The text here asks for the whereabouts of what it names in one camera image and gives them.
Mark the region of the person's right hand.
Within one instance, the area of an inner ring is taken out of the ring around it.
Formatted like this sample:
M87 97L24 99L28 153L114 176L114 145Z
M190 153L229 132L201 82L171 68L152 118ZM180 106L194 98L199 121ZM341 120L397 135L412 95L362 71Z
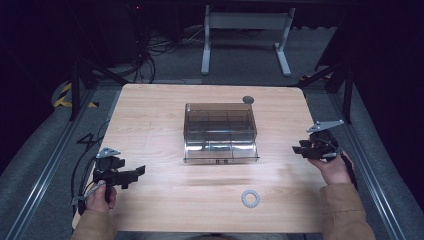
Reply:
M340 156L329 162L317 159L309 159L309 163L315 166L320 172L327 185L351 183L347 166Z

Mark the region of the yellow black hazard tape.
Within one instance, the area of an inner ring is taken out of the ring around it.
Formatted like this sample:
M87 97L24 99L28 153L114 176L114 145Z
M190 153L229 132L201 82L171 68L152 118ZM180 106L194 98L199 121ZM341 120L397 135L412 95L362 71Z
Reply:
M65 84L65 86L62 88L57 100L54 102L53 106L54 107L71 107L72 106L72 102L71 101L66 101L65 98L68 94L68 92L71 90L72 87L72 83L68 82Z

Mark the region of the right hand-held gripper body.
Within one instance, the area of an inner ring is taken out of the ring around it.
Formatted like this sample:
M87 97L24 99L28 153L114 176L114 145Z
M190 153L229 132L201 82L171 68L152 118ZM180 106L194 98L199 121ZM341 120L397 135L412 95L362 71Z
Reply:
M330 131L331 128L342 125L343 120L316 121L306 130L309 133L311 147L306 153L308 159L326 159L331 161L341 154L337 139Z

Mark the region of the black metal frame leg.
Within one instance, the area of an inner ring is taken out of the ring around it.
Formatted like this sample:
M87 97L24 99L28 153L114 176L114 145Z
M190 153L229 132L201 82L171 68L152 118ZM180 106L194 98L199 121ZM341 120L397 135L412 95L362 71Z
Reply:
M80 109L82 108L82 98L80 94L80 83L83 83L87 90L94 90L98 85L99 77L96 77L94 72L99 72L108 79L113 80L117 84L124 86L128 83L116 73L102 67L93 61L85 58L77 58L71 68L71 116L70 121L77 118Z
M344 54L341 59L337 60L334 64L318 71L312 76L300 80L295 84L295 87L303 89L319 79L323 79L325 76L330 75L330 80L325 85L325 90L327 93L336 94L341 87L344 87L342 116L348 124L351 124L351 103L354 83L351 66L352 55L350 53Z

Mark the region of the grey metal table stand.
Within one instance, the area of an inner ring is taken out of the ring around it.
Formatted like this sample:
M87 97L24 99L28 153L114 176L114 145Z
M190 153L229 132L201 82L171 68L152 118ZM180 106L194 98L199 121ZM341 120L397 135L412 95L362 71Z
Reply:
M284 13L241 13L241 12L216 12L210 5L205 6L204 16L204 47L201 63L201 74L208 75L210 69L212 29L254 29L254 30L278 30L282 38L274 44L280 68L284 76L290 76L291 70L285 56L285 45L290 28L294 20L296 9L290 8Z

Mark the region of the grey metal floor rail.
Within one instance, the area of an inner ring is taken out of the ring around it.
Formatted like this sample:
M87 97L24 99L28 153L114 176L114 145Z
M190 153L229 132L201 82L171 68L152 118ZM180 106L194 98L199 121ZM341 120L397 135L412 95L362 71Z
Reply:
M58 108L30 136L0 177L0 240L21 240L65 156L95 94L84 90L83 109L71 120L71 108Z
M343 131L351 147L350 153L357 160L359 172L363 177L364 184L367 186L367 190L370 193L390 240L406 240L405 232L401 228L394 208L390 204L379 177L371 165L370 158L363 149L363 144L360 142L353 124L346 123L343 126Z

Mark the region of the smoky transparent plastic box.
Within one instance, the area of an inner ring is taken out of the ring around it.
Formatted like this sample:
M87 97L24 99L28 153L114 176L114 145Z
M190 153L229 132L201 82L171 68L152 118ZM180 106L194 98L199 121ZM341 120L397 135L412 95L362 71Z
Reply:
M183 136L183 161L187 164L244 164L259 160L250 104L187 103Z

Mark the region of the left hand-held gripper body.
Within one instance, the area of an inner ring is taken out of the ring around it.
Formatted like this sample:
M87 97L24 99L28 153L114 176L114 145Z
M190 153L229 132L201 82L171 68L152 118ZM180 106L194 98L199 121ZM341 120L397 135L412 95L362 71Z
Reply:
M128 181L130 184L130 174L128 172L118 171L119 168L124 166L125 160L118 157L116 150L104 148L96 155L93 180L95 183L98 183L100 180L106 183L106 201L109 201L112 187L121 187L123 181Z

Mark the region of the person's left hand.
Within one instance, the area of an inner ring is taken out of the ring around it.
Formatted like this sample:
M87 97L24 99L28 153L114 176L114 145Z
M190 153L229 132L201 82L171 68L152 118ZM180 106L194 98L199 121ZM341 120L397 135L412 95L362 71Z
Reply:
M106 201L106 190L106 183L103 180L100 180L96 185L96 190L86 199L86 209L102 213L108 213L111 209L113 209L116 205L117 191L114 187L112 187L109 201Z

